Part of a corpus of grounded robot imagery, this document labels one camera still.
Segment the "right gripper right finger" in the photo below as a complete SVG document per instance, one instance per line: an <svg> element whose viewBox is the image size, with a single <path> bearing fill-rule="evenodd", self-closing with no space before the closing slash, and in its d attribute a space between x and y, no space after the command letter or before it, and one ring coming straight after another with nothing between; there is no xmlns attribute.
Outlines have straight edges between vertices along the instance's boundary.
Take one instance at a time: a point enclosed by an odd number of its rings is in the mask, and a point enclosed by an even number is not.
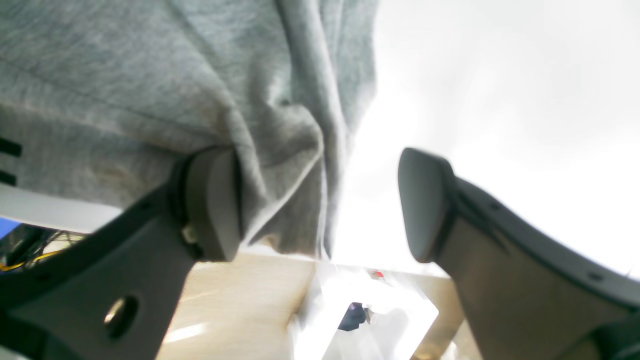
<svg viewBox="0 0 640 360"><path fill-rule="evenodd" d="M443 157L405 148L398 193L411 255L455 285L485 360L637 360L639 282L570 250Z"/></svg>

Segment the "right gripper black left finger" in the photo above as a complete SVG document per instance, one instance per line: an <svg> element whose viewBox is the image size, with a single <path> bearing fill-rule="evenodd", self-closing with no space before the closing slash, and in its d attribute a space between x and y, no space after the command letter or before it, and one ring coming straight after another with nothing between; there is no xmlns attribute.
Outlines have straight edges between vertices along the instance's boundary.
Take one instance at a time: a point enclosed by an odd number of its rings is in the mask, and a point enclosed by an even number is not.
<svg viewBox="0 0 640 360"><path fill-rule="evenodd" d="M240 184L233 148L194 153L79 244L2 275L1 350L12 360L155 359L194 265L238 253Z"/></svg>

